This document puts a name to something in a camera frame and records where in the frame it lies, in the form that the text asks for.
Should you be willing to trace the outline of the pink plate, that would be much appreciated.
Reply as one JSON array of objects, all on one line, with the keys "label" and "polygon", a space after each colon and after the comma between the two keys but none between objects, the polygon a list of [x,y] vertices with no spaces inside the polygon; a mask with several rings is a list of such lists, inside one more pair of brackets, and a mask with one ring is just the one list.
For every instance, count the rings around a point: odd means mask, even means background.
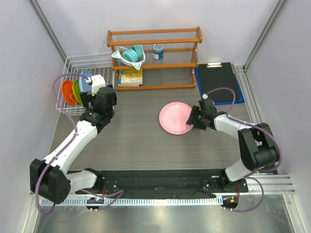
[{"label": "pink plate", "polygon": [[191,113],[191,107],[183,102],[166,104],[159,113],[159,123],[168,133],[182,135],[188,133],[193,125],[186,124]]}]

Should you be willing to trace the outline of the lime green plate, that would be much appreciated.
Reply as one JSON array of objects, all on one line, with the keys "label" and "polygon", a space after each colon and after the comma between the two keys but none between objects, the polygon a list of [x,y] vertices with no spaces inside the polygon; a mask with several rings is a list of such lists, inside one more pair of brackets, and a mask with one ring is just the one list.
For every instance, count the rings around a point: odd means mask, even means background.
[{"label": "lime green plate", "polygon": [[79,85],[78,79],[73,82],[72,90],[73,90],[73,95],[74,95],[75,99],[77,100],[77,102],[79,104],[82,104],[82,99],[80,96],[81,91],[80,91],[80,85]]}]

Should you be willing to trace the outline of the orange plate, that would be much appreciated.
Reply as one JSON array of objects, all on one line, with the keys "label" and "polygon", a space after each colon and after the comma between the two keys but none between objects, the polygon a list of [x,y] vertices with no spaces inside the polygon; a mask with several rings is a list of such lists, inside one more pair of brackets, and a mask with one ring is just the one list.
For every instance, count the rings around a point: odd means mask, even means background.
[{"label": "orange plate", "polygon": [[65,80],[62,84],[62,94],[65,101],[72,106],[77,105],[78,101],[73,93],[73,82],[70,80]]}]

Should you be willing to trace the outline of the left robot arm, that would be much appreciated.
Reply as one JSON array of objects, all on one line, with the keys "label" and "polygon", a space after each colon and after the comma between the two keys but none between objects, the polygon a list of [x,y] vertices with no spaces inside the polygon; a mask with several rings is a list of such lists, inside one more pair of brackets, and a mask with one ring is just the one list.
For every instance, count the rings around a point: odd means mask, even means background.
[{"label": "left robot arm", "polygon": [[69,167],[82,149],[110,123],[117,95],[112,85],[99,88],[95,95],[82,93],[88,105],[70,135],[43,160],[30,164],[30,189],[55,204],[61,204],[70,193],[88,189],[100,193],[104,186],[101,172],[86,168],[68,173]]}]

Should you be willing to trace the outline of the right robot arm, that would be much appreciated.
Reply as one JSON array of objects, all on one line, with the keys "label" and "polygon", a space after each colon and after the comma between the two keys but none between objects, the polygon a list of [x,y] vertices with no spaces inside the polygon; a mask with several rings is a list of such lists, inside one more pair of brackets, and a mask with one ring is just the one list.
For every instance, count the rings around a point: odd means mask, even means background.
[{"label": "right robot arm", "polygon": [[220,189],[225,192],[236,191],[248,175],[280,161],[280,149],[268,124],[251,124],[219,112],[210,98],[199,100],[199,106],[191,108],[187,124],[220,131],[238,140],[240,159],[219,175]]}]

